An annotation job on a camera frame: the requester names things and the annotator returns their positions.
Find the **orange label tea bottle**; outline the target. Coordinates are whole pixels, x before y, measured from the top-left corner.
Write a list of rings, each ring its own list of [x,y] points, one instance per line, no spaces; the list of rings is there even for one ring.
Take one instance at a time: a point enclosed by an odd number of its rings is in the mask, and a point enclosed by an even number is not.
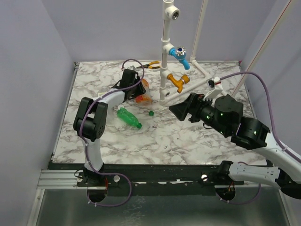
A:
[[[150,94],[150,89],[149,89],[149,83],[143,79],[142,80],[142,85],[145,89],[145,93],[142,95],[139,95],[138,97],[135,98],[135,102],[139,105],[139,106],[148,106],[152,104],[152,98],[151,98],[151,94]]]

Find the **green plastic bottle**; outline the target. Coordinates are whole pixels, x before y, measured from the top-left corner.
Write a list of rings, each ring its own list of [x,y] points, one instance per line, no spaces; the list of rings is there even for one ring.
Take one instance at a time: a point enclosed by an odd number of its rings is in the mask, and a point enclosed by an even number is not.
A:
[[[142,124],[139,122],[139,120],[125,108],[117,110],[117,116],[129,126],[138,129],[142,128]]]

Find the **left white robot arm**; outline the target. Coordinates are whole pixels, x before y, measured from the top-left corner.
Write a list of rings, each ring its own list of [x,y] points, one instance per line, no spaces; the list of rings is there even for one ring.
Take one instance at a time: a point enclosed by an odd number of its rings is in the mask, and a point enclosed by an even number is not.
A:
[[[85,148],[85,168],[91,171],[89,182],[99,186],[104,182],[100,137],[103,135],[110,109],[145,93],[141,78],[133,68],[125,69],[122,78],[100,97],[81,99],[73,129],[82,138]]]

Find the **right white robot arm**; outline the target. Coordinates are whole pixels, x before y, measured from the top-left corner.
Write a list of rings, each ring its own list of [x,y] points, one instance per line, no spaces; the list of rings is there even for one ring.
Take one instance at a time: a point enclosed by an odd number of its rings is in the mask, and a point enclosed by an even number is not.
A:
[[[256,167],[238,162],[222,161],[215,180],[229,182],[250,181],[273,186],[282,193],[301,197],[301,163],[299,155],[290,148],[281,148],[272,131],[255,118],[243,116],[243,104],[230,95],[216,101],[205,100],[202,94],[191,93],[183,102],[169,110],[180,121],[191,115],[191,123],[202,121],[239,147],[254,151],[273,163],[273,167]]]

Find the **brass yellow faucet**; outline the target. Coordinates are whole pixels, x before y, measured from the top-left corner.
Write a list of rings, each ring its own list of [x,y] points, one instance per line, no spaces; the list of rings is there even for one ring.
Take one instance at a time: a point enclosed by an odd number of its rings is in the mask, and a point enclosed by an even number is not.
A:
[[[167,76],[167,79],[170,80],[175,87],[177,87],[177,92],[181,93],[183,90],[183,85],[190,82],[190,77],[186,74],[184,74],[179,80],[176,80],[173,75],[170,73]]]

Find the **blue plastic faucet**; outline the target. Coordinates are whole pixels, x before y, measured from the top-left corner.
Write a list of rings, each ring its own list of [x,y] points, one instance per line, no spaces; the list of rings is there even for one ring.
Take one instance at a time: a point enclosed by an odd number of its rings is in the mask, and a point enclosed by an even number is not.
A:
[[[169,51],[169,55],[176,58],[179,63],[181,63],[184,66],[185,70],[190,69],[189,62],[186,60],[186,49],[185,47],[177,47],[177,48],[171,48]]]

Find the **yellow handled pliers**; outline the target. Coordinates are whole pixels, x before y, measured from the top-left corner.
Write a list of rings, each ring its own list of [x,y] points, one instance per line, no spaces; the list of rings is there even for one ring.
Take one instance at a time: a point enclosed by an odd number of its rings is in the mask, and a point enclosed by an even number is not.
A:
[[[153,61],[153,62],[149,62],[147,64],[144,64],[142,66],[137,67],[137,69],[142,69],[142,68],[159,69],[160,68],[160,62],[159,61]]]

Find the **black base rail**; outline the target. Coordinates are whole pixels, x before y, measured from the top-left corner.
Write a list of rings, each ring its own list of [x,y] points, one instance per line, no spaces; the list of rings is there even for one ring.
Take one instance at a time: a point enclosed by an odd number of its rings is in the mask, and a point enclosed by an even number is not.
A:
[[[218,165],[130,165],[105,164],[102,175],[84,169],[83,164],[50,163],[40,176],[47,189],[86,190],[92,200],[127,196],[214,196],[222,191],[234,196],[243,185],[220,174]]]

